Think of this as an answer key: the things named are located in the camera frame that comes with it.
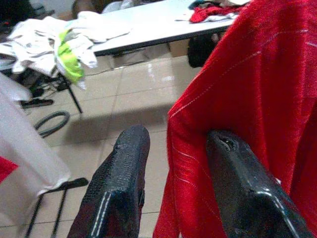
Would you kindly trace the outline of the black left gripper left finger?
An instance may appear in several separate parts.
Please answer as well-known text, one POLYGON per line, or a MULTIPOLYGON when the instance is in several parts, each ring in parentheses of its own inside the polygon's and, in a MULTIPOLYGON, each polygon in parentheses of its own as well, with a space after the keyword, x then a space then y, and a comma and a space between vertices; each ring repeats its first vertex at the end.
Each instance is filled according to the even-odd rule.
POLYGON ((136 238, 145 200, 150 136, 142 125, 124 130, 88 185, 69 238, 136 238))

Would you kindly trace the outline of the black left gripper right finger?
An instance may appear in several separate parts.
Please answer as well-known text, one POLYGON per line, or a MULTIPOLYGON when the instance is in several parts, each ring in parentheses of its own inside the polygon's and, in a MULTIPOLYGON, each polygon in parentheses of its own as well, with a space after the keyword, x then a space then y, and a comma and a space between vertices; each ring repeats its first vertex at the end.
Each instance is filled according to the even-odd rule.
POLYGON ((227 237, 313 237, 277 179, 239 136, 212 130, 207 136, 206 152, 227 237))

